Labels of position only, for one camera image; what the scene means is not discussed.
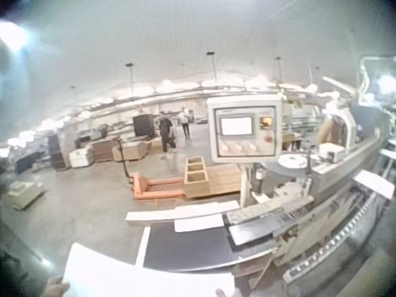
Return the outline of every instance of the red button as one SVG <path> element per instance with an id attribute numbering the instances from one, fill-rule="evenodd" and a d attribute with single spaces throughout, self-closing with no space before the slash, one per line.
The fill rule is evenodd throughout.
<path id="1" fill-rule="evenodd" d="M 272 136 L 266 136 L 266 137 L 264 138 L 264 141 L 265 141 L 265 142 L 271 143 L 271 142 L 272 142 Z"/>

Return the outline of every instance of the conveyor belt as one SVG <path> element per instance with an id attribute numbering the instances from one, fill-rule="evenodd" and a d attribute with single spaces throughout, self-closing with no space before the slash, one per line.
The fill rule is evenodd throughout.
<path id="1" fill-rule="evenodd" d="M 225 227 L 177 233 L 173 223 L 151 227 L 144 267 L 166 271 L 198 271 L 255 259 L 276 247 L 274 239 L 233 252 Z"/>

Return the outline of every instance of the pallet jack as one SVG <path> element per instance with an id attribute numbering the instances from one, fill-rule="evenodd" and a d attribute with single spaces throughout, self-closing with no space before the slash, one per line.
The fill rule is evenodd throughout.
<path id="1" fill-rule="evenodd" d="M 183 178 L 166 178 L 166 179 L 147 179 L 140 173 L 128 172 L 126 160 L 124 158 L 123 140 L 118 139 L 118 150 L 121 154 L 121 163 L 123 164 L 124 174 L 128 184 L 131 185 L 131 191 L 137 200 L 143 199 L 166 199 L 166 198 L 185 198 L 182 189 Z"/>

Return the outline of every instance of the person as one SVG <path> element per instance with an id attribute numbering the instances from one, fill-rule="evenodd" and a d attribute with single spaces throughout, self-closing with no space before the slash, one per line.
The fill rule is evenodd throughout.
<path id="1" fill-rule="evenodd" d="M 64 282 L 62 278 L 50 278 L 40 297 L 62 297 L 69 287 L 70 284 Z"/>
<path id="2" fill-rule="evenodd" d="M 173 153 L 176 153 L 176 144 L 174 142 L 173 125 L 170 119 L 165 116 L 163 111 L 160 112 L 160 135 L 162 141 L 162 158 L 165 158 L 165 153 L 168 152 L 168 144 L 171 146 Z"/>
<path id="3" fill-rule="evenodd" d="M 183 127 L 184 136 L 186 139 L 190 139 L 190 128 L 188 126 L 188 121 L 190 119 L 190 115 L 186 112 L 186 109 L 181 108 L 181 112 L 179 114 L 179 119 L 181 121 L 181 125 Z"/>

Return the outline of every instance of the white paper sheet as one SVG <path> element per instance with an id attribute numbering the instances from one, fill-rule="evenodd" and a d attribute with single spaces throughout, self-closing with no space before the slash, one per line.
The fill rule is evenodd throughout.
<path id="1" fill-rule="evenodd" d="M 191 232 L 224 226 L 222 215 L 207 215 L 199 218 L 185 218 L 184 220 L 174 221 L 175 232 Z"/>
<path id="2" fill-rule="evenodd" d="M 190 217 L 201 217 L 203 215 L 213 215 L 221 212 L 238 209 L 238 201 L 213 202 L 198 205 L 179 206 L 175 209 L 154 210 L 152 212 L 128 212 L 127 221 L 161 221 L 178 220 Z"/>
<path id="3" fill-rule="evenodd" d="M 383 154 L 384 156 L 387 156 L 393 160 L 396 160 L 396 152 L 393 152 L 391 150 L 380 150 L 379 153 Z"/>
<path id="4" fill-rule="evenodd" d="M 232 296 L 232 274 L 184 274 L 150 270 L 114 260 L 78 243 L 64 274 L 70 283 L 65 297 L 215 297 L 222 289 Z"/>
<path id="5" fill-rule="evenodd" d="M 395 185 L 375 173 L 361 170 L 353 179 L 385 198 L 393 197 Z"/>

